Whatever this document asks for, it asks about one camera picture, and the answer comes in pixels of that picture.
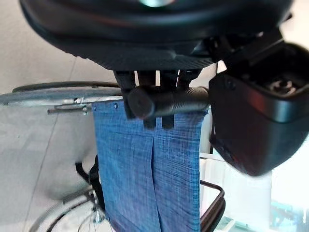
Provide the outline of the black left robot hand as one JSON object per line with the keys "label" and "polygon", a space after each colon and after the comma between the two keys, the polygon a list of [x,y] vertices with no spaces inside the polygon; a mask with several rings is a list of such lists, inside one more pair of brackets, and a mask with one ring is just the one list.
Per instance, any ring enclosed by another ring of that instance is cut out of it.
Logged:
{"label": "black left robot hand", "polygon": [[309,52],[280,31],[291,0],[22,0],[54,47],[114,72],[126,115],[171,129],[212,111],[210,144],[260,176],[309,134]]}

